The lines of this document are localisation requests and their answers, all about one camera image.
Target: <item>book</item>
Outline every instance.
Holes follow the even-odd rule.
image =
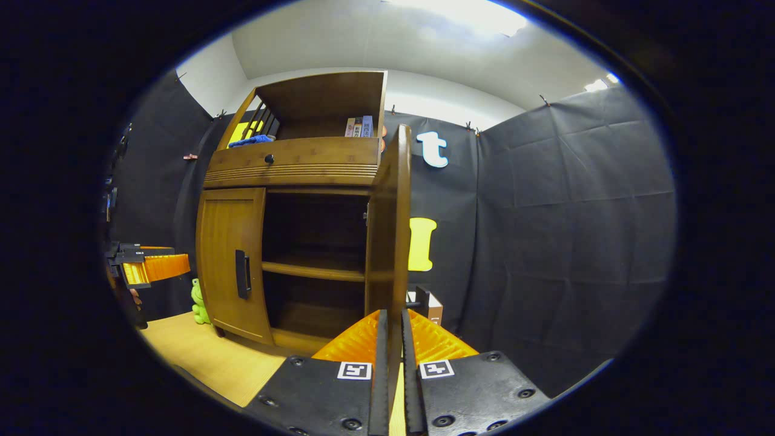
[[[370,138],[374,135],[374,125],[371,121],[371,115],[363,116],[363,126],[360,128],[360,135],[364,138]]]
[[[360,130],[363,127],[363,117],[358,116],[355,119],[355,127],[353,128],[353,138],[360,138]]]
[[[347,119],[347,128],[344,131],[344,136],[351,137],[353,135],[353,129],[355,128],[355,119],[354,118],[348,118]]]

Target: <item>white ceiling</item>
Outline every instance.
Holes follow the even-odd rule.
[[[248,79],[317,67],[410,71],[470,86],[524,109],[584,91],[607,71],[528,22],[516,35],[380,0],[302,0],[232,32]]]

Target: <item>wooden cabinet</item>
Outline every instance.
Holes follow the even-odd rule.
[[[250,101],[264,97],[271,115],[262,116],[280,127],[271,143],[222,144],[208,167],[197,263],[218,329],[311,354],[375,310],[389,309],[399,325],[408,277],[409,128],[400,126],[382,154],[376,134],[306,136],[333,135],[334,126],[343,135],[348,116],[368,114],[381,132],[385,74],[322,74],[259,87],[235,115],[243,119]]]

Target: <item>blue cloth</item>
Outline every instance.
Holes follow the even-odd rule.
[[[229,144],[229,148],[234,147],[242,147],[243,145],[247,144],[258,144],[259,142],[272,142],[272,138],[268,137],[267,135],[256,135],[252,138],[247,138],[245,140],[238,140],[236,142],[232,142]]]

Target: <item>cabinet drawer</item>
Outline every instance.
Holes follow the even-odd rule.
[[[220,150],[212,155],[204,187],[371,185],[378,144],[371,137],[324,137]]]

